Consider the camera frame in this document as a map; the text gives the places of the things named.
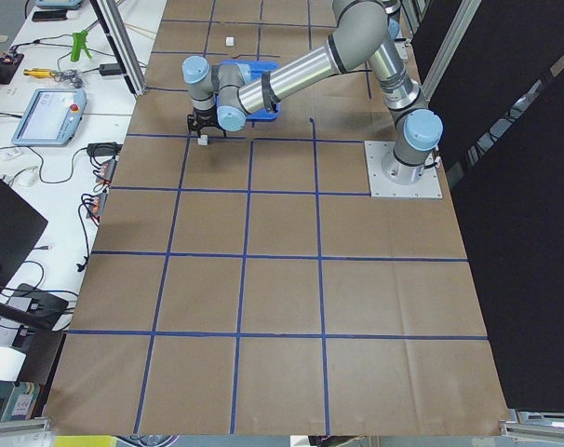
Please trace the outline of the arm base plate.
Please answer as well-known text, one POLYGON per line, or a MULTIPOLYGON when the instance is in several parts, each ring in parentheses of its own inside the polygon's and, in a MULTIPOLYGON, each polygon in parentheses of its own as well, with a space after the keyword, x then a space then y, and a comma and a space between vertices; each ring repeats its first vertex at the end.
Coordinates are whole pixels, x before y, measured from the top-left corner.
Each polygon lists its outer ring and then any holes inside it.
POLYGON ((394 154, 394 142, 364 141, 369 178, 369 192, 373 198, 441 199, 438 166, 433 154, 418 167, 400 163, 394 154))

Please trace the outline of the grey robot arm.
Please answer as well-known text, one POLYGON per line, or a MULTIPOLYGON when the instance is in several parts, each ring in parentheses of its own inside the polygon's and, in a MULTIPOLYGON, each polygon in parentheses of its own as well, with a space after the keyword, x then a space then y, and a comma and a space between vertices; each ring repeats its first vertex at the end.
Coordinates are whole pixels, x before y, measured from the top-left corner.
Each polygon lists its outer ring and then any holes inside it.
POLYGON ((374 0, 334 1, 331 7, 337 27, 321 46, 256 80, 246 63, 212 65, 201 56, 186 58, 181 71, 193 105, 188 130, 239 131, 249 115, 274 113, 287 97, 366 63, 397 131, 394 148, 381 164, 383 174, 397 184, 414 184, 433 167, 427 158, 442 137, 443 123, 397 52, 392 29, 399 23, 399 7, 395 1, 374 0))

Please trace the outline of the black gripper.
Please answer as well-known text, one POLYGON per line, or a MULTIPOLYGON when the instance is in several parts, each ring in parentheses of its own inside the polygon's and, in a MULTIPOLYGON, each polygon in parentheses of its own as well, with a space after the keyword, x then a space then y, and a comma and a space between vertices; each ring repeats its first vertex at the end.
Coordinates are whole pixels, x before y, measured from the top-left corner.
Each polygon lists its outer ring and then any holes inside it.
POLYGON ((203 128, 219 129, 223 135, 226 134, 226 130, 218 122, 216 113, 209 111, 194 111, 189 114, 187 116, 187 128, 190 134, 195 133, 196 135, 201 135, 203 128))

